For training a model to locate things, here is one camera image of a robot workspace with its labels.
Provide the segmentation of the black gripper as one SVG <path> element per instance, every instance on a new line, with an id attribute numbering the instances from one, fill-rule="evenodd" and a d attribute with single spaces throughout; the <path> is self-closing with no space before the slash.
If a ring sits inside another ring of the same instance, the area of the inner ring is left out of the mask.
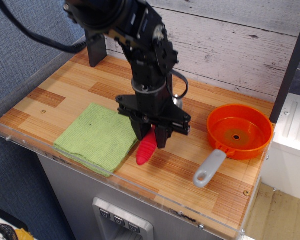
<path id="1" fill-rule="evenodd" d="M 134 95 L 118 95 L 115 101 L 119 104 L 120 114 L 130 117 L 131 126 L 139 141 L 142 141 L 148 134 L 155 118 L 163 114 L 164 109 L 172 100 L 172 96 L 166 87 L 155 92 L 136 92 Z M 180 134 L 188 135 L 190 132 L 191 116 L 182 110 L 181 116 L 175 119 L 182 128 L 175 126 L 174 131 Z M 155 137 L 157 148 L 166 147 L 167 140 L 172 136 L 173 129 L 168 126 L 158 125 L 155 128 Z"/>

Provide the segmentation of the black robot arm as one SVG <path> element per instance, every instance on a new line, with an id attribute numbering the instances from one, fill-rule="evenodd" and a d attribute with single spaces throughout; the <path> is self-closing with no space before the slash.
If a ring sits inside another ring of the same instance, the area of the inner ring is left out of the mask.
<path id="1" fill-rule="evenodd" d="M 90 37 L 105 35 L 122 48 L 131 66 L 133 95 L 116 97 L 120 114 L 130 118 L 138 140 L 155 128 L 163 149 L 173 132 L 187 135 L 191 116 L 174 103 L 178 52 L 162 17 L 145 0 L 67 0 L 64 10 Z"/>

